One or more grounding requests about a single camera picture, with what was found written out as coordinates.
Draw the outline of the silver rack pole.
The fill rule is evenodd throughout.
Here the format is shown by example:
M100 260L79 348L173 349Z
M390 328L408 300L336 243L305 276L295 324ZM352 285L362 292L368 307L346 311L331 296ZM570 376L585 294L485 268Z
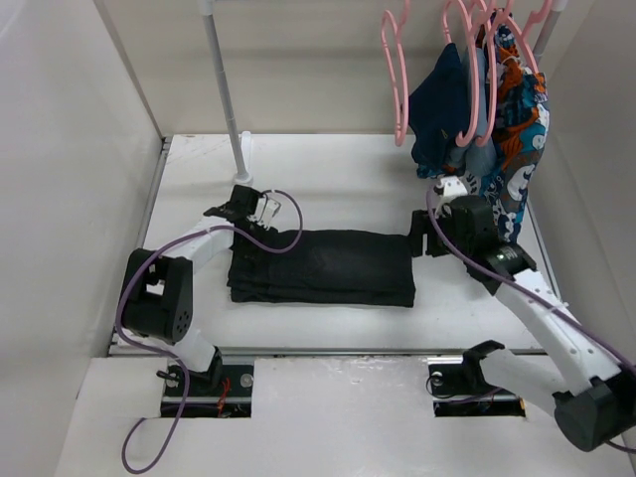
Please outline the silver rack pole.
M545 0L539 12L534 12L529 21L533 25L541 25L541 31L535 42L533 53L540 60L548 46L549 40L556 28L561 13L567 6L567 0Z
M214 16L214 1L202 0L199 1L199 9L203 18L205 31L208 39L208 45L212 55L213 67L217 79L217 85L220 95L220 100L225 116L228 136L230 139L231 147L235 138L239 135L237 122L235 118L235 112L232 105L231 93L228 84L228 79L225 71L225 65L222 56L221 45L219 41L218 31Z

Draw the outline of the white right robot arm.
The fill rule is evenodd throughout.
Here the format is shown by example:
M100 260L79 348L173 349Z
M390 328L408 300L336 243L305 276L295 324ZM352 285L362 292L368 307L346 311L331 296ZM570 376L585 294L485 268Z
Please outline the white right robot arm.
M550 290L536 263L515 243L499 237L492 211L465 195L411 215L414 256L452 254L468 274L510 310L553 361L551 373L487 340L462 354L442 376L443 394L469 400L506 391L551 415L566 440L590 452L612 446L635 426L635 366L587 332Z

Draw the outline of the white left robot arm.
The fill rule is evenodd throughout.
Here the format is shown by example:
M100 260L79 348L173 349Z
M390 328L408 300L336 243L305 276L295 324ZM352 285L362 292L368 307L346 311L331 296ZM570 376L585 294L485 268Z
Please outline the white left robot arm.
M264 233L280 210L270 191L233 188L227 202L203 213L181 238L162 251L138 248L128 258L115 329L126 344L176 359L168 380L185 377L203 395L222 382L223 358L193 325L195 274L235 239L264 242Z

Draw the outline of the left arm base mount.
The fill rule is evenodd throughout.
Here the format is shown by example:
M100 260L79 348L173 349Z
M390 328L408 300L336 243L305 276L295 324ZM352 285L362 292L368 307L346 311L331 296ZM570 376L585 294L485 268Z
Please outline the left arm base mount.
M174 417L179 409L184 388L184 373L177 365L157 371L164 381L160 403L162 417ZM249 418L254 382L253 363L224 364L218 378L190 374L183 418Z

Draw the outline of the metal rail strip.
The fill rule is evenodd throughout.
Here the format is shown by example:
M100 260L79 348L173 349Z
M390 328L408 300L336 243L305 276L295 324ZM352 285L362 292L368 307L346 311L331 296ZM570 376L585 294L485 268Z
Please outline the metal rail strip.
M316 356L455 356L461 355L463 349L391 349L391 348L241 348L220 347L224 356L244 357L316 357ZM515 355L546 356L542 349L511 349ZM108 357L124 357L149 355L149 352L130 346L112 345L108 348Z

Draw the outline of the pink hanger with navy garment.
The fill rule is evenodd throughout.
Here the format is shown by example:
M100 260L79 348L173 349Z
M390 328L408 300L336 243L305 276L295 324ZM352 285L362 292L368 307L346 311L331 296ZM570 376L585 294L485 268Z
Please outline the pink hanger with navy garment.
M482 146L487 138L476 135L478 126L479 112L480 112L480 83L479 83L479 65L477 59L477 49L475 44L475 37L479 33L481 28L484 28L484 33L487 34L492 27L491 15L495 8L495 2L491 1L487 4L485 1L470 1L469 6L460 0L447 0L443 3L443 9L441 14L441 28L442 34L446 44L451 44L453 39L451 37L451 30L448 23L449 11L455 7L459 12L461 20L461 26L465 34L467 53L469 60L469 99L470 118L468 129L465 132L459 132L456 136L455 143L458 147L465 147L469 145L473 140L478 140L479 146Z

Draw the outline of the silver rack right pole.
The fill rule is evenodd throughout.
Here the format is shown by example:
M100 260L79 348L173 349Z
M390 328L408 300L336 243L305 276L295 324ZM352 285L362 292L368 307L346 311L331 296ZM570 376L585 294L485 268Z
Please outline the silver rack right pole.
M541 31L535 42L533 53L540 60L548 46L549 40L556 28L561 13L567 6L567 0L545 0L539 12L534 12L529 21L533 25L541 25Z

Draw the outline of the white rack left foot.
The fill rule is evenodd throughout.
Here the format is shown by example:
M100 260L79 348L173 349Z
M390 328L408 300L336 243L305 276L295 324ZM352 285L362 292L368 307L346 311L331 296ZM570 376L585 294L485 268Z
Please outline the white rack left foot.
M239 185L251 186L253 177L250 173L250 159L252 150L252 134L250 131L243 131L234 140L233 154L237 172L234 182Z

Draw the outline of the patterned orange teal garment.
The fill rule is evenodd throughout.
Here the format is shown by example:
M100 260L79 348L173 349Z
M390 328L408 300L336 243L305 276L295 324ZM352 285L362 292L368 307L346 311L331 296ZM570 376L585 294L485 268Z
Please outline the patterned orange teal garment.
M459 177L469 193L486 199L493 209L500 236L515 242L522 229L529 184L541 161L550 128L550 109L546 76L534 74L516 46L513 34L505 26L485 34L481 28L475 37L476 48L486 58L488 125L484 136L493 140L497 159L486 176L474 176L446 165L444 176ZM469 99L469 60L467 48L458 50L466 73Z

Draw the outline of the grey blue hanging garment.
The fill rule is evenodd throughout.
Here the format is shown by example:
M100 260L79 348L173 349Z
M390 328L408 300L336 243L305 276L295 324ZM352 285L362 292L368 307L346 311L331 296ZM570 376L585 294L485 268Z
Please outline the grey blue hanging garment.
M483 136L487 132L489 99L486 92L486 58L481 48L476 48L476 59L478 65L478 85L479 85L479 114L477 119L476 136ZM497 152L491 138L484 146L478 146L476 140L470 144L459 147L452 143L446 155L446 165L463 170L474 176L486 176L495 165Z

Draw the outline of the silver rack left pole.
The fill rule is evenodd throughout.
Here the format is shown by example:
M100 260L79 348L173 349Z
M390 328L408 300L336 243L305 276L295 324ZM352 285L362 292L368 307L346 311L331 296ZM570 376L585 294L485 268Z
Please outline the silver rack left pole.
M203 18L205 31L208 39L208 45L212 55L213 67L217 79L217 85L220 95L220 100L225 116L228 136L230 139L231 147L235 138L239 135L237 122L235 118L235 112L232 105L231 93L228 84L228 79L225 71L225 65L222 56L221 45L219 41L218 31L214 16L214 1L202 0L199 1L199 9Z

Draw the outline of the pink hanger with patterned garment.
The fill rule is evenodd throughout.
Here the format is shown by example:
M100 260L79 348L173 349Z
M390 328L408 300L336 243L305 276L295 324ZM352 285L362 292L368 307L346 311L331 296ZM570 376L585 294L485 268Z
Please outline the pink hanger with patterned garment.
M521 51L523 58L526 60L527 66L531 69L531 71L536 74L539 71L538 59L535 58L533 53L533 48L529 43L530 35L535 26L530 21L529 18L534 12L539 12L542 8L537 11L532 11L526 21L526 24L523 28L520 28L517 22L514 20L512 13L512 8L514 5L514 1L507 1L503 8L498 8L494 6L492 8L493 13L495 14L493 28L497 29L500 25L505 25L513 34L516 46Z

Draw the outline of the black trousers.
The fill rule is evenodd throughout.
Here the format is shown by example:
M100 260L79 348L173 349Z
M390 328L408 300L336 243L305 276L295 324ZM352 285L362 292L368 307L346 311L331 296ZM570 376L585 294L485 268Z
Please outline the black trousers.
M302 233L283 254L235 238L228 273L234 303L309 303L411 308L408 240L355 230Z

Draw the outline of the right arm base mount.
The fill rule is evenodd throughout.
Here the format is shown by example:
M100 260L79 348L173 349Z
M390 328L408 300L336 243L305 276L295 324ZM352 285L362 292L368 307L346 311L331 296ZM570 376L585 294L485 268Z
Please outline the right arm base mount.
M459 362L429 362L425 388L435 417L525 417L523 400L491 385L471 384Z

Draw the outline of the navy blue hanging garment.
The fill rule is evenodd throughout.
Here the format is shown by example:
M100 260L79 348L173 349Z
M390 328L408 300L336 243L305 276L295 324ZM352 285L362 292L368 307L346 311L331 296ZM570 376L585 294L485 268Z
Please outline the navy blue hanging garment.
M417 175L443 174L446 154L457 135L468 129L470 119L466 73L454 43L444 47L431 73L410 94L408 107Z

